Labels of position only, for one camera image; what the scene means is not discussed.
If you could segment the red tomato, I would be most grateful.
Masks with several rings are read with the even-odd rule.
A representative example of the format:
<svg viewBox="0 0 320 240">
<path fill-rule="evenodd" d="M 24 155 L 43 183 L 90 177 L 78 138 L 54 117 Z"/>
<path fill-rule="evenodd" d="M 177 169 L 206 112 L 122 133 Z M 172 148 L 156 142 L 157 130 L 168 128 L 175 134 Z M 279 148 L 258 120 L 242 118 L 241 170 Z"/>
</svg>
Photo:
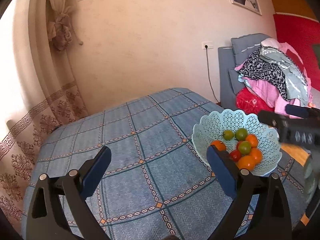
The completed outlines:
<svg viewBox="0 0 320 240">
<path fill-rule="evenodd" d="M 229 153 L 229 157 L 232 161 L 237 163 L 242 158 L 242 155 L 239 150 L 233 150 L 232 152 Z"/>
</svg>

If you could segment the oval orange citrus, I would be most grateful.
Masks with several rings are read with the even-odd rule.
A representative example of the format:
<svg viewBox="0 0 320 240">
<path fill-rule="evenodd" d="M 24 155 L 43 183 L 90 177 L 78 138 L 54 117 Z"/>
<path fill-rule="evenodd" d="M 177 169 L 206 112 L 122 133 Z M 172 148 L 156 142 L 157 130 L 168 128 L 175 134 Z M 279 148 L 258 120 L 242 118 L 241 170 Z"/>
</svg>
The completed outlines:
<svg viewBox="0 0 320 240">
<path fill-rule="evenodd" d="M 256 166 L 256 162 L 251 155 L 245 155 L 239 159 L 236 165 L 238 169 L 247 169 L 249 171 L 253 171 Z"/>
</svg>

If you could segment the large orange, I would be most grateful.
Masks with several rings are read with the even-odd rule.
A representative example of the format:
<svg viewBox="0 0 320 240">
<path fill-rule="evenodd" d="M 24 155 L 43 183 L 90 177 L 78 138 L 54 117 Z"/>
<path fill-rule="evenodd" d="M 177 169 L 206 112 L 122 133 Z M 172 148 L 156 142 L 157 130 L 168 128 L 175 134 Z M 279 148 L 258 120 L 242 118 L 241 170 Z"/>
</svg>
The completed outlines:
<svg viewBox="0 0 320 240">
<path fill-rule="evenodd" d="M 214 140 L 210 145 L 215 146 L 218 151 L 227 151 L 226 145 L 220 140 Z"/>
</svg>

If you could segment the small green tomato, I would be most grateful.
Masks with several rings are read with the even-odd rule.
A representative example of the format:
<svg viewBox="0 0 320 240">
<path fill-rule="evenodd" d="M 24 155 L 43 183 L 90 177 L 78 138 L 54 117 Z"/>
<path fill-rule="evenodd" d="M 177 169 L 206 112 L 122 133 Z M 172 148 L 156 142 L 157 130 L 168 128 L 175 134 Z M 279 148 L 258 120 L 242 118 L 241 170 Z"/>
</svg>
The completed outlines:
<svg viewBox="0 0 320 240">
<path fill-rule="evenodd" d="M 234 132 L 231 131 L 230 129 L 224 130 L 222 134 L 223 138 L 225 140 L 232 140 L 234 138 Z"/>
</svg>

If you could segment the small orange mandarin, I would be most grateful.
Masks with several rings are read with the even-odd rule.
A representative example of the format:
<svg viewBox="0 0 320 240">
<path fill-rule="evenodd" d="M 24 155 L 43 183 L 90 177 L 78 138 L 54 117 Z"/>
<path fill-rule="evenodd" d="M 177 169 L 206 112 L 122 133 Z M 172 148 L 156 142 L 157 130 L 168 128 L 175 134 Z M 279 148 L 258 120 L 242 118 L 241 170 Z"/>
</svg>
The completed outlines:
<svg viewBox="0 0 320 240">
<path fill-rule="evenodd" d="M 257 148 L 259 141 L 254 134 L 249 134 L 245 140 L 250 143 L 251 148 Z"/>
</svg>

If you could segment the green lime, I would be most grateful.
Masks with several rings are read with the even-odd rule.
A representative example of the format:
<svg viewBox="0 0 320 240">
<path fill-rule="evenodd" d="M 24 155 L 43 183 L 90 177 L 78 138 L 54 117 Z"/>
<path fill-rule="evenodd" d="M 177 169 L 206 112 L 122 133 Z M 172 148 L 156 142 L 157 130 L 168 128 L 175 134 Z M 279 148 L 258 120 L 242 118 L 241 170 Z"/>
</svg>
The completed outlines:
<svg viewBox="0 0 320 240">
<path fill-rule="evenodd" d="M 235 137 L 238 141 L 245 141 L 248 136 L 248 131 L 245 128 L 239 128 L 235 132 Z"/>
</svg>

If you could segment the wooden bedside table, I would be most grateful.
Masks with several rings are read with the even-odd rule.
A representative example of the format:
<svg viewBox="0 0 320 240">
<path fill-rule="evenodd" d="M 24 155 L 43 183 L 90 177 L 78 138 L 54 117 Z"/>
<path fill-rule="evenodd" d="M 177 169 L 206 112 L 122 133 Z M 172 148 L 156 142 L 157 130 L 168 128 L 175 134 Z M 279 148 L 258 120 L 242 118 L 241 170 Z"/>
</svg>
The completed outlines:
<svg viewBox="0 0 320 240">
<path fill-rule="evenodd" d="M 281 149 L 284 150 L 287 154 L 289 154 L 295 161 L 300 163 L 300 165 L 304 166 L 309 154 L 306 150 L 302 149 L 299 146 L 291 145 L 291 144 L 281 144 Z"/>
</svg>

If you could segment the pile of clothes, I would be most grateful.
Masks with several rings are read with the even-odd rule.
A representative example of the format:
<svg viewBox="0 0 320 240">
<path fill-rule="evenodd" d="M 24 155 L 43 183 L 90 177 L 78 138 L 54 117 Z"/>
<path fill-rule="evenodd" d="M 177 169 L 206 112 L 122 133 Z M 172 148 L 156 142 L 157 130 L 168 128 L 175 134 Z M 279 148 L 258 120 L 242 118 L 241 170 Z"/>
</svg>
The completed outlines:
<svg viewBox="0 0 320 240">
<path fill-rule="evenodd" d="M 288 43 L 274 38 L 261 41 L 255 50 L 239 66 L 238 80 L 250 92 L 263 99 L 274 113 L 286 115 L 286 105 L 313 107 L 311 79 L 305 68 L 298 65 L 287 54 L 291 52 L 303 64 L 301 57 Z"/>
</svg>

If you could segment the light blue lattice basket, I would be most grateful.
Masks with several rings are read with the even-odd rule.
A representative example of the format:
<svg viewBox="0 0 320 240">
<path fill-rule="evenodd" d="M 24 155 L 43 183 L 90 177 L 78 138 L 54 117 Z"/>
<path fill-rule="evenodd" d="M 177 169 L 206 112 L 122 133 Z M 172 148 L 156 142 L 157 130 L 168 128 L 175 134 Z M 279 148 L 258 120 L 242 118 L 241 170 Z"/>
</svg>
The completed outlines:
<svg viewBox="0 0 320 240">
<path fill-rule="evenodd" d="M 257 139 L 257 148 L 262 153 L 262 160 L 253 169 L 257 176 L 265 176 L 272 172 L 282 158 L 278 133 L 274 128 L 259 122 L 257 115 L 245 114 L 242 110 L 225 109 L 221 113 L 213 111 L 204 115 L 198 124 L 193 126 L 191 140 L 197 155 L 207 165 L 207 148 L 214 141 L 225 145 L 227 152 L 236 149 L 245 135 L 253 135 Z"/>
</svg>

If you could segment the light green plush cloth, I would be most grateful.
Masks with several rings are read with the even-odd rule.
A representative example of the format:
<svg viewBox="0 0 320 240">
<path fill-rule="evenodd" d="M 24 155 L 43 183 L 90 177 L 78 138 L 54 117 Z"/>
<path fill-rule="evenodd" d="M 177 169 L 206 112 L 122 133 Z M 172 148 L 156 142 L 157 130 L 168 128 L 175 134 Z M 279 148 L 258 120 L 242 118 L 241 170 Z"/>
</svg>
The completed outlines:
<svg viewBox="0 0 320 240">
<path fill-rule="evenodd" d="M 309 204 L 319 188 L 319 154 L 312 153 L 308 156 L 303 169 L 304 196 Z"/>
</svg>

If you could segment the red floral cushion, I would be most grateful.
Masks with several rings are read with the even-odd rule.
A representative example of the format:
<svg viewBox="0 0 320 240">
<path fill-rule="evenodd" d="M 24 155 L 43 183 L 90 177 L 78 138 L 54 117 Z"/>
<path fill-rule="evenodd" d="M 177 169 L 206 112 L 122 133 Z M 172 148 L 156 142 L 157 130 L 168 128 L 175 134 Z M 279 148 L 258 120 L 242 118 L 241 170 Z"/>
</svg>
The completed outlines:
<svg viewBox="0 0 320 240">
<path fill-rule="evenodd" d="M 274 108 L 269 107 L 263 99 L 250 92 L 247 87 L 236 95 L 236 107 L 246 114 L 258 114 L 260 111 L 274 112 Z"/>
</svg>

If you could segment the blue patterned bedspread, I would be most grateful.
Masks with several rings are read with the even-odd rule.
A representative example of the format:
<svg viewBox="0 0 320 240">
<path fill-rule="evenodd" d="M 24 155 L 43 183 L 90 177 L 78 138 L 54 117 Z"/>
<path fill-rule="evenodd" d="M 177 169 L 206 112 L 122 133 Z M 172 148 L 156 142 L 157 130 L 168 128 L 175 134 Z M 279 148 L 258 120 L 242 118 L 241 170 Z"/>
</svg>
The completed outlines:
<svg viewBox="0 0 320 240">
<path fill-rule="evenodd" d="M 25 192 L 21 233 L 27 234 L 27 213 L 41 175 L 64 176 L 108 147 L 111 162 L 86 203 L 110 239 L 208 239 L 232 199 L 208 165 L 206 148 L 225 129 L 240 127 L 271 156 L 255 173 L 279 176 L 291 222 L 297 224 L 307 206 L 303 168 L 277 151 L 276 131 L 254 115 L 222 109 L 186 88 L 169 88 L 54 130 Z"/>
</svg>

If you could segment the beige patterned curtain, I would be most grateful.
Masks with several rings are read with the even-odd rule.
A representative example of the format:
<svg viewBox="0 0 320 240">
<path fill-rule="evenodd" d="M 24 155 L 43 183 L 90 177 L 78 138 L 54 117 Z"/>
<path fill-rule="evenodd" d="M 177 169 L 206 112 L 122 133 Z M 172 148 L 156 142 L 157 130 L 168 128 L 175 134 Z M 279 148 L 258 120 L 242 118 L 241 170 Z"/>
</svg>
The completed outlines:
<svg viewBox="0 0 320 240">
<path fill-rule="evenodd" d="M 52 131 L 88 115 L 66 50 L 47 25 L 75 0 L 12 0 L 1 16 L 1 210 L 21 229 L 23 198 Z"/>
</svg>

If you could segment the white wall socket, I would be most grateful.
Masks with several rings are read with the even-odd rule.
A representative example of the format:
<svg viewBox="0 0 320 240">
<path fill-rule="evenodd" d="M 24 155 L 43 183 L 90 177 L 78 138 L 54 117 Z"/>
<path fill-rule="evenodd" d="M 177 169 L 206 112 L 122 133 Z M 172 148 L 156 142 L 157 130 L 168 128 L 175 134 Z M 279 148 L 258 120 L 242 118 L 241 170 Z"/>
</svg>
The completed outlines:
<svg viewBox="0 0 320 240">
<path fill-rule="evenodd" d="M 214 45 L 213 45 L 213 41 L 203 41 L 201 43 L 202 49 L 213 49 Z"/>
</svg>

